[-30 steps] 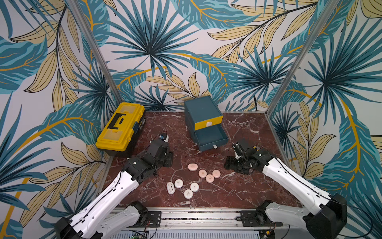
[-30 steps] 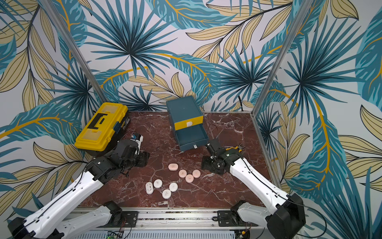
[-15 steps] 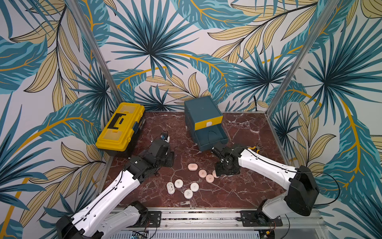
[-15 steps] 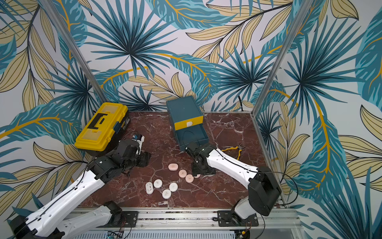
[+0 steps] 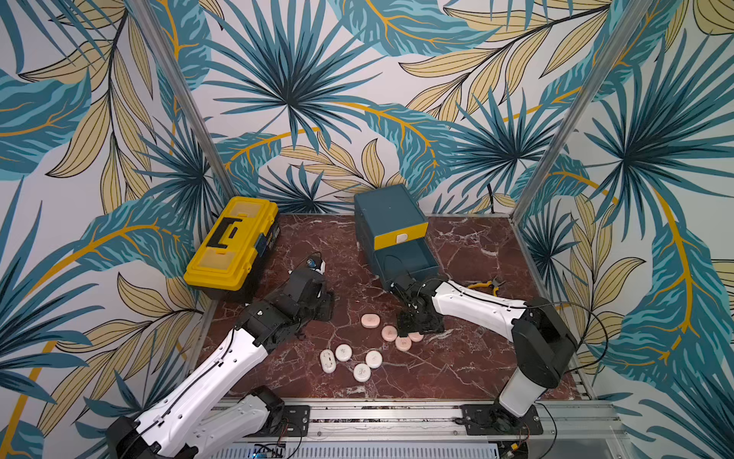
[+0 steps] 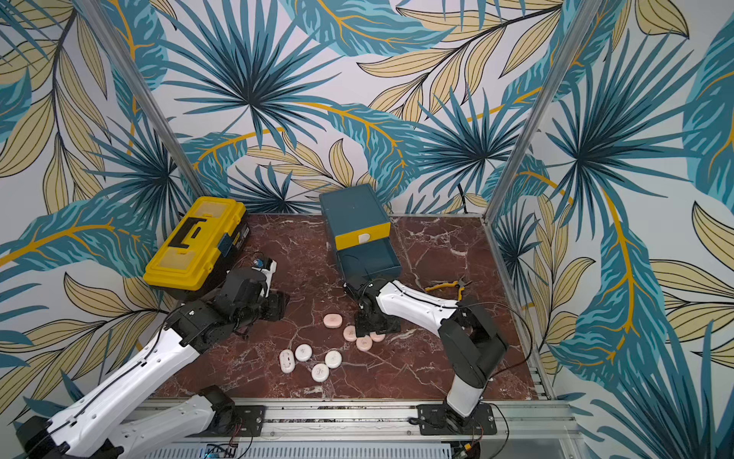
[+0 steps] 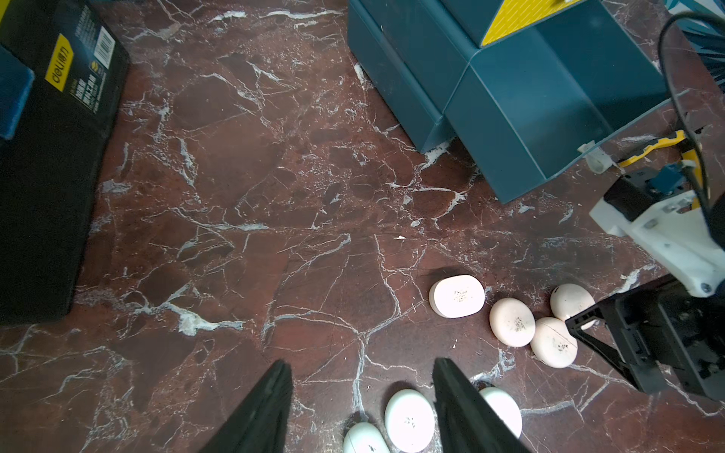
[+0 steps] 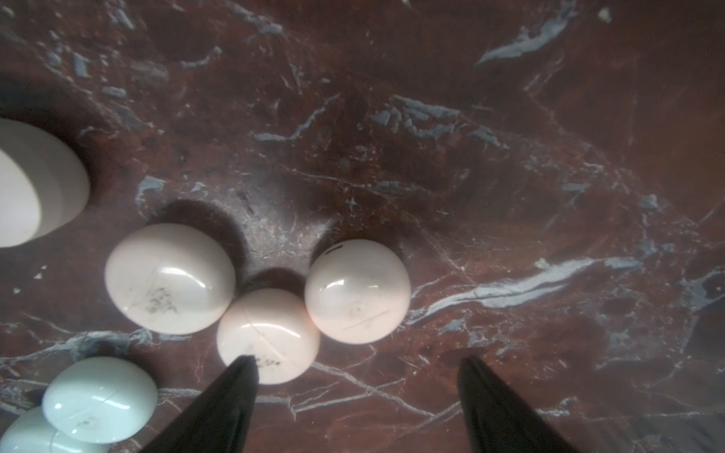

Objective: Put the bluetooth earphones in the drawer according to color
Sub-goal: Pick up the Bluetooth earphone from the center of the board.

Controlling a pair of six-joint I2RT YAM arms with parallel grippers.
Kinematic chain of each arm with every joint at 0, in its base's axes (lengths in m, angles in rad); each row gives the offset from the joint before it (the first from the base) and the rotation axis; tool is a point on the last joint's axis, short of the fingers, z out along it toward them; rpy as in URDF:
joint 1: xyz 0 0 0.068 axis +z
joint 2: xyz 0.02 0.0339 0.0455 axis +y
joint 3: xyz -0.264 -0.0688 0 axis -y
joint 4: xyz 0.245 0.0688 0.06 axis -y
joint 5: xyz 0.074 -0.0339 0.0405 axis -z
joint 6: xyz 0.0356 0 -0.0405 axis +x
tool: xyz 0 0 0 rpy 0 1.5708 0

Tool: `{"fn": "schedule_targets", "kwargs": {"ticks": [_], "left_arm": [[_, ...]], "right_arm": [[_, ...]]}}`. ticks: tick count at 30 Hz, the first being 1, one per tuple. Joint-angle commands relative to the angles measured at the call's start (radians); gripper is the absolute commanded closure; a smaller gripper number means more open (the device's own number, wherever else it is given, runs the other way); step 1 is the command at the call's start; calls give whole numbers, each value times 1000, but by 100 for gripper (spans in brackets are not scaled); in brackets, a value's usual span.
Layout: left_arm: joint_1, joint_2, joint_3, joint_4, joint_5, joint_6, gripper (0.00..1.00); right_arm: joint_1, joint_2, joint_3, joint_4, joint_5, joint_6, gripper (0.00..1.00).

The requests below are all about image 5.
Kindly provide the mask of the pink oval earphone case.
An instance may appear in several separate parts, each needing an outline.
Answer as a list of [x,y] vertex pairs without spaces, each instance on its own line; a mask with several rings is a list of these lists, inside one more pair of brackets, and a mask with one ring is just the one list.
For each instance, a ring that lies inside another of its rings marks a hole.
[[376,329],[382,320],[377,314],[365,314],[361,317],[361,325],[366,329]]

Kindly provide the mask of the teal drawer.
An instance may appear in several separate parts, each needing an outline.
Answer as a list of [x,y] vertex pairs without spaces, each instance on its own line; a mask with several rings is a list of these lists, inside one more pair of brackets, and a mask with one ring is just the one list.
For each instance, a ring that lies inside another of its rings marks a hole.
[[416,280],[439,275],[440,265],[424,238],[376,251],[375,256],[377,273],[386,291],[402,275]]

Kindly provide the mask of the yellow top drawer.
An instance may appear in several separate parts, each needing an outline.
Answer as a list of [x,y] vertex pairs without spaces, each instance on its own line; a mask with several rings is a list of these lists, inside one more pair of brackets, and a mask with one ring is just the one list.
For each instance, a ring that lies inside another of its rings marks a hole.
[[406,242],[423,239],[426,236],[427,228],[428,223],[424,222],[402,229],[392,229],[387,233],[376,235],[374,238],[374,250],[379,251]]

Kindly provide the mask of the teal drawer cabinet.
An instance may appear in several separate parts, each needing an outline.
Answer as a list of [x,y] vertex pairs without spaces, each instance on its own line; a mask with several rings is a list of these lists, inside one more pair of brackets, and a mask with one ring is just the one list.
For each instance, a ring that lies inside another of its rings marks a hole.
[[374,189],[355,196],[356,234],[359,248],[378,276],[374,250],[376,235],[402,229],[428,220],[404,185]]

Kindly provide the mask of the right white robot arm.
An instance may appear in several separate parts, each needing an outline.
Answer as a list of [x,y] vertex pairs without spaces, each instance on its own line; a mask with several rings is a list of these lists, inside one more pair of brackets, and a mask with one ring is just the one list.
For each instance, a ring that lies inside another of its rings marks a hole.
[[513,344],[517,367],[495,403],[516,420],[531,410],[546,391],[557,388],[578,348],[578,342],[554,304],[499,298],[452,280],[417,280],[402,275],[390,292],[403,303],[397,317],[398,335],[440,334],[443,320],[456,317],[507,339]]

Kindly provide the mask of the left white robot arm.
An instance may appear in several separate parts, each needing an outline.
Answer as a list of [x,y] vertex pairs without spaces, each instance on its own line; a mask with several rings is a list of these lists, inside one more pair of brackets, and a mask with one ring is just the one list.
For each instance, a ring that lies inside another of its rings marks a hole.
[[329,321],[334,294],[320,258],[290,273],[265,298],[247,305],[217,350],[179,386],[137,418],[122,416],[105,432],[112,458],[208,458],[248,435],[279,434],[284,402],[259,386],[224,411],[212,409],[247,373],[311,321]]

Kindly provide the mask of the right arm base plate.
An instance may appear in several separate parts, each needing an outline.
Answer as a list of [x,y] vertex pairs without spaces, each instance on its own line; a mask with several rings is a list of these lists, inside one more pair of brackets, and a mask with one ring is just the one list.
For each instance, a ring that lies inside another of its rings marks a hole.
[[544,432],[535,405],[516,417],[499,404],[461,405],[461,415],[454,422],[464,426],[469,436],[516,435],[533,436]]

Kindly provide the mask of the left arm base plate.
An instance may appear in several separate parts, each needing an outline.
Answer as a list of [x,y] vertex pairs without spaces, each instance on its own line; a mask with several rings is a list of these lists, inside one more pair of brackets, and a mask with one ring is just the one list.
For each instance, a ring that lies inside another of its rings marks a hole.
[[267,420],[265,426],[258,432],[250,434],[249,438],[284,438],[304,437],[309,433],[311,420],[309,405],[285,405],[283,409]]

